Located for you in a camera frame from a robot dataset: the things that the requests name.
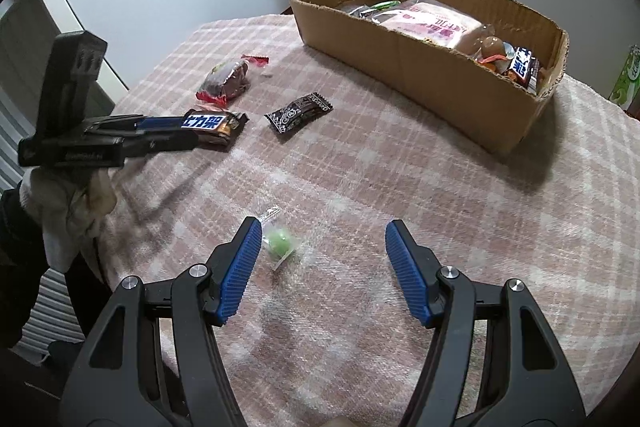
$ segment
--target white glove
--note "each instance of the white glove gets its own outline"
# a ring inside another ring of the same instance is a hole
[[[94,237],[116,205],[107,169],[28,169],[20,204],[42,227],[47,262],[65,273],[78,252],[100,279]]]

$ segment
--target plaid tablecloth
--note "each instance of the plaid tablecloth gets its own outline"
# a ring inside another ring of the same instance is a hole
[[[529,137],[500,162],[430,112],[302,45],[293,17],[204,25],[117,105],[181,114],[225,58],[271,64],[234,103],[250,122],[229,153],[128,164],[100,249],[112,287],[176,276],[277,204],[302,245],[277,272],[265,253],[238,314],[216,331],[252,426],[344,414],[396,425],[430,333],[406,307],[384,248],[392,218],[473,280],[523,279],[566,353],[587,410],[640,342],[640,122],[566,77]],[[318,91],[333,112],[287,142],[264,113]],[[478,330],[463,410],[482,365]],[[170,327],[163,329],[172,359]]]

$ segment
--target silver bolt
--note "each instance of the silver bolt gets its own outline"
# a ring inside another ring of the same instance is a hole
[[[460,275],[458,268],[455,268],[453,266],[443,266],[442,268],[440,268],[440,273],[447,279],[455,279],[458,275]]]
[[[509,288],[514,292],[521,292],[522,290],[524,290],[524,282],[522,282],[520,279],[509,279],[507,284],[509,285]]]
[[[138,278],[135,275],[129,275],[122,280],[122,287],[126,290],[130,290],[138,286]]]
[[[204,266],[204,264],[194,264],[189,269],[189,275],[191,275],[191,277],[202,277],[206,273],[207,267]]]

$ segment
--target cardboard box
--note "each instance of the cardboard box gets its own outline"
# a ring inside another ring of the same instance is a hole
[[[437,0],[491,23],[496,36],[513,46],[532,50],[548,70],[537,96],[466,55],[336,9],[348,1],[291,0],[303,42],[398,90],[490,152],[506,154],[516,146],[564,74],[567,33],[516,1]]]

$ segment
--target blue gripper pad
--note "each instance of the blue gripper pad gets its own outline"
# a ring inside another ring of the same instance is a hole
[[[220,305],[216,316],[220,322],[226,323],[227,319],[235,315],[244,294],[244,289],[254,270],[255,260],[262,243],[262,226],[257,219],[249,227],[244,236],[238,253],[229,265],[225,278],[220,285]]]
[[[409,311],[426,327],[431,318],[427,306],[427,285],[393,222],[386,226],[385,246]]]

